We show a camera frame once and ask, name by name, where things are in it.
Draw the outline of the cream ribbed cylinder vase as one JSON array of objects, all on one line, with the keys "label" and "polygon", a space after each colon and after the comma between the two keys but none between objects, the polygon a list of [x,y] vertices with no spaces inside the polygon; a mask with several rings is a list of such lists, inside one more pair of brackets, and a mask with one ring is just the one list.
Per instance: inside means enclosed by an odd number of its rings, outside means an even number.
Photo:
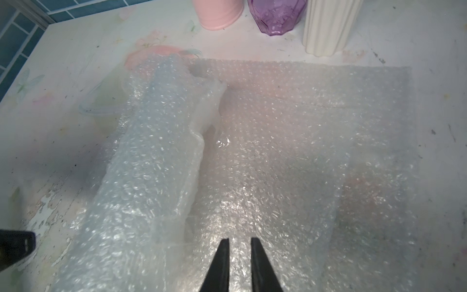
[{"label": "cream ribbed cylinder vase", "polygon": [[330,57],[343,50],[363,0],[312,0],[306,8],[303,45],[308,54]]}]

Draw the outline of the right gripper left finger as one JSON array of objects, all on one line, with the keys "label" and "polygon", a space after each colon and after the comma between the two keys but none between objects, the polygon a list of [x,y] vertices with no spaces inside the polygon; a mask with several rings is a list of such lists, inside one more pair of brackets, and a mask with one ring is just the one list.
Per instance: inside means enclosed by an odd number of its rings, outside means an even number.
[{"label": "right gripper left finger", "polygon": [[230,276],[230,244],[223,238],[216,250],[199,292],[228,292]]}]

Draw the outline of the bubble vase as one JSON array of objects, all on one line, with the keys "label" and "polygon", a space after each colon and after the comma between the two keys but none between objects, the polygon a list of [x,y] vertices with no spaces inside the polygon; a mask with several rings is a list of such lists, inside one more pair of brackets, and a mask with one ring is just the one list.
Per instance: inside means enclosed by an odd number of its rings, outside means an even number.
[{"label": "bubble vase", "polygon": [[54,292],[173,292],[198,187],[204,133],[226,84],[176,54],[130,75],[131,114]]}]

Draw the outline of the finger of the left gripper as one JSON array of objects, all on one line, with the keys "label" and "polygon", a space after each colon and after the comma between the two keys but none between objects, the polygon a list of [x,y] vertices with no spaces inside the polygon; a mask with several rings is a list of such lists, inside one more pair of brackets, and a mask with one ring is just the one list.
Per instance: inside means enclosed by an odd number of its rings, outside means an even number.
[{"label": "finger of the left gripper", "polygon": [[4,230],[0,232],[1,271],[30,256],[36,248],[32,231]]}]

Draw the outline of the purple vase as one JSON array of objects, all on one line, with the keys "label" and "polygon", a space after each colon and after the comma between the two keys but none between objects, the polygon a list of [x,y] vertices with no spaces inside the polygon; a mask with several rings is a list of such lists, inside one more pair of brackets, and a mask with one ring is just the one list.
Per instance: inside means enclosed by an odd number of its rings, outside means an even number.
[{"label": "purple vase", "polygon": [[307,0],[248,0],[261,33],[283,35],[294,29],[306,11]]}]

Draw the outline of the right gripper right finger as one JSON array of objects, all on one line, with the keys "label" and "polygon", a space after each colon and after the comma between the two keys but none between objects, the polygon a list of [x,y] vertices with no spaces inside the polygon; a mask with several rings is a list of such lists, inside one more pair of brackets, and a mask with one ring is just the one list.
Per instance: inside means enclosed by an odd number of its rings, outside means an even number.
[{"label": "right gripper right finger", "polygon": [[259,238],[251,238],[251,276],[253,292],[283,292]]}]

